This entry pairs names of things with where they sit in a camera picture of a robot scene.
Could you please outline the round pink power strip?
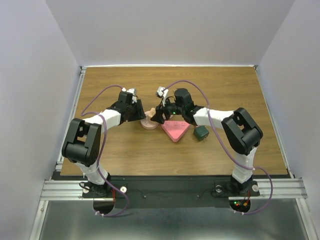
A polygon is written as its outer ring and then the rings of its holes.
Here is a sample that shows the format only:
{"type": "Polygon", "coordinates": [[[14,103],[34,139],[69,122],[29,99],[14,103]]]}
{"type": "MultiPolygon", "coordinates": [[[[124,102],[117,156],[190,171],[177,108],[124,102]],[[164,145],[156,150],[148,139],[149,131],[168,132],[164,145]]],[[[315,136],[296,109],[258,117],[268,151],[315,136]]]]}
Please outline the round pink power strip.
{"type": "Polygon", "coordinates": [[[154,130],[159,126],[158,122],[155,121],[151,121],[150,119],[148,119],[147,117],[144,119],[140,120],[140,124],[142,125],[142,127],[146,130],[154,130]]]}

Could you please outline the beige cube socket adapter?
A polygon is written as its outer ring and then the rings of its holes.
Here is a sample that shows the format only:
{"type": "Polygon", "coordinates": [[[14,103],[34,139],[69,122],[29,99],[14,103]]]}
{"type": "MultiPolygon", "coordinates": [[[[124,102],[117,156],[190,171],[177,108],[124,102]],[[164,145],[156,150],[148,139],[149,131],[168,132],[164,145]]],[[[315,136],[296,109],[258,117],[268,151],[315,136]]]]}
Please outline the beige cube socket adapter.
{"type": "Polygon", "coordinates": [[[151,119],[156,114],[156,109],[152,107],[149,111],[145,112],[145,115],[148,119],[151,119]]]}

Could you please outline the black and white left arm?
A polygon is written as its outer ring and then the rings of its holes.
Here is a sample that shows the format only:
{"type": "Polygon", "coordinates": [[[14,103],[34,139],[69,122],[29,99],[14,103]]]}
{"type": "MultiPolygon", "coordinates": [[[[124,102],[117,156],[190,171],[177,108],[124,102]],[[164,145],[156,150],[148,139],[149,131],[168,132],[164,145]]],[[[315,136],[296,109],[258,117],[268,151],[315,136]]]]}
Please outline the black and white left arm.
{"type": "Polygon", "coordinates": [[[122,89],[118,100],[106,110],[86,119],[71,120],[61,154],[71,163],[77,165],[87,177],[88,182],[80,184],[86,193],[106,197],[111,193],[110,174],[98,167],[101,156],[101,135],[110,128],[124,122],[139,121],[146,117],[142,101],[136,95],[136,89],[122,89]]]}

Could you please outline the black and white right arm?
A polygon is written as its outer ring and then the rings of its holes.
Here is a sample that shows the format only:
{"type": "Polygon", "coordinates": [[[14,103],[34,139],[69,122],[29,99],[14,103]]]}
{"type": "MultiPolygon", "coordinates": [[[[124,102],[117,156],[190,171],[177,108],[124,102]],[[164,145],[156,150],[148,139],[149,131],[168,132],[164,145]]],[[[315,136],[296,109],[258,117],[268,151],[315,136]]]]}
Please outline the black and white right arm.
{"type": "Polygon", "coordinates": [[[242,107],[234,111],[220,111],[194,104],[191,94],[185,88],[174,92],[174,102],[168,97],[168,89],[159,87],[156,95],[161,98],[155,108],[151,121],[164,124],[170,116],[181,115],[194,126],[210,126],[213,130],[222,129],[235,151],[231,160],[235,167],[230,177],[230,189],[235,195],[242,195],[248,190],[253,180],[253,161],[263,132],[248,111],[242,107]]]}

